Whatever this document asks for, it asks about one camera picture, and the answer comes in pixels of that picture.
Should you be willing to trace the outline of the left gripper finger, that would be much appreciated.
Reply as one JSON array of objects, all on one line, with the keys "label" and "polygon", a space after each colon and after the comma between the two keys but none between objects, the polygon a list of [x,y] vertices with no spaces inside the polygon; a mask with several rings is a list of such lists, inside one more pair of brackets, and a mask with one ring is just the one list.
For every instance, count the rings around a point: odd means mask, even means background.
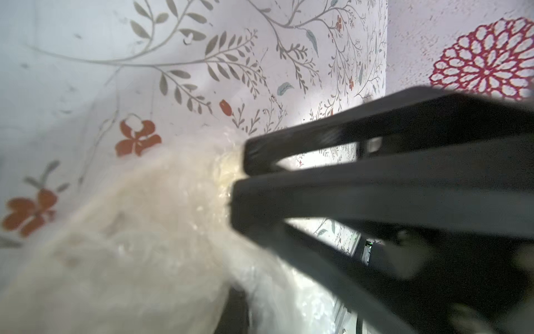
[{"label": "left gripper finger", "polygon": [[244,292],[231,288],[215,334],[248,334],[249,307]]}]

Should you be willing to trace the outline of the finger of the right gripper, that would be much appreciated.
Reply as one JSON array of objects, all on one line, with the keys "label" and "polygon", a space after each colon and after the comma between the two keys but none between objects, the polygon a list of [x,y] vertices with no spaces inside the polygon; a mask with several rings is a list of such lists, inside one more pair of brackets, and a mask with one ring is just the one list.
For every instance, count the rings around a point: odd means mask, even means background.
[{"label": "finger of the right gripper", "polygon": [[265,175],[301,153],[400,135],[423,148],[533,132],[533,104],[416,86],[246,141],[243,170]]},{"label": "finger of the right gripper", "polygon": [[[389,239],[399,273],[288,218]],[[238,181],[232,228],[382,333],[533,332],[533,139],[508,137]]]}]

